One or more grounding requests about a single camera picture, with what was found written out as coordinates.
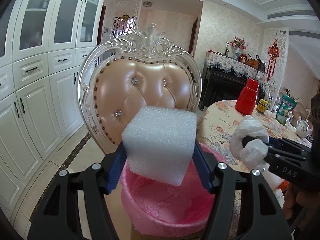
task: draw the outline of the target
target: dining table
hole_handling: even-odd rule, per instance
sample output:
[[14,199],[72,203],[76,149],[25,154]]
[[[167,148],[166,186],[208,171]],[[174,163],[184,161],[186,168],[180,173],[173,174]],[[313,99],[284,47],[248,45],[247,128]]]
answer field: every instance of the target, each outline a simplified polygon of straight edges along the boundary
[[[241,161],[234,158],[229,149],[233,132],[245,117],[235,109],[235,105],[236,100],[223,100],[209,106],[198,119],[196,138],[199,142],[225,157],[233,170],[249,173],[250,170]],[[311,148],[311,143],[306,138],[300,138],[291,124],[286,123],[285,126],[280,124],[274,113],[266,110],[264,114],[260,114],[255,107],[252,117],[256,118],[266,128],[270,137],[287,138]],[[229,238],[236,236],[240,207],[241,191],[236,190]]]

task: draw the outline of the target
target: red thermos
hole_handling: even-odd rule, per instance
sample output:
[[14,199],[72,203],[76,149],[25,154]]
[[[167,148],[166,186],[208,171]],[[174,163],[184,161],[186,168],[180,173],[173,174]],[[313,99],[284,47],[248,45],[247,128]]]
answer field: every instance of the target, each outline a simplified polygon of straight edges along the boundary
[[238,112],[244,115],[252,114],[258,98],[258,88],[258,81],[249,78],[247,84],[242,89],[235,106],[235,109]]

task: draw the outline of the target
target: air conditioning vent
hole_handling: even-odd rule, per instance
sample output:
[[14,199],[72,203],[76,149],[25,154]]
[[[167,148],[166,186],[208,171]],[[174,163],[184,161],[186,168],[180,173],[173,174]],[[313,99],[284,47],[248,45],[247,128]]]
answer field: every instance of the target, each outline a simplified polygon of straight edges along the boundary
[[268,19],[274,19],[285,16],[296,16],[296,15],[312,15],[316,16],[316,13],[313,10],[295,10],[295,11],[286,11],[280,13],[273,13],[268,15]]
[[315,38],[315,39],[320,40],[319,33],[303,32],[303,31],[289,31],[289,35],[304,36],[304,37]]

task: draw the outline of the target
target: white carved chair frame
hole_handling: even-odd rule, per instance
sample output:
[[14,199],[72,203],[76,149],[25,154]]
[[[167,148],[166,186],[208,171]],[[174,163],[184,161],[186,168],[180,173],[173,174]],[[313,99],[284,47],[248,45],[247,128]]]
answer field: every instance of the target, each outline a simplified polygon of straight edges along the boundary
[[[114,50],[115,55],[108,57],[99,63],[94,69],[89,83],[85,82],[90,68],[95,60],[104,52]],[[134,29],[133,33],[121,36],[117,39],[110,39],[107,42],[98,45],[85,59],[79,73],[77,84],[77,96],[84,122],[92,135],[93,139],[104,151],[111,146],[112,143],[107,139],[99,125],[97,112],[94,107],[94,89],[96,79],[100,75],[100,71],[108,66],[108,62],[116,58],[126,58],[139,60],[146,63],[170,62],[182,68],[191,81],[191,97],[187,111],[196,111],[200,101],[202,81],[201,74],[196,65],[194,58],[184,49],[175,46],[168,39],[164,38],[164,33],[157,34],[155,24],[145,31]],[[192,82],[191,74],[193,74],[195,82]]]

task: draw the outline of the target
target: cardboard box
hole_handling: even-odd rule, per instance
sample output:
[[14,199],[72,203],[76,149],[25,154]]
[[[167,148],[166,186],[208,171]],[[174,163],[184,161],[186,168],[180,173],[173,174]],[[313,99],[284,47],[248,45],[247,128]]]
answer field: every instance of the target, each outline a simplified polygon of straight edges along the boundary
[[183,237],[150,236],[141,234],[136,229],[134,229],[133,224],[131,224],[131,240],[198,240],[202,232],[203,229],[196,233]]

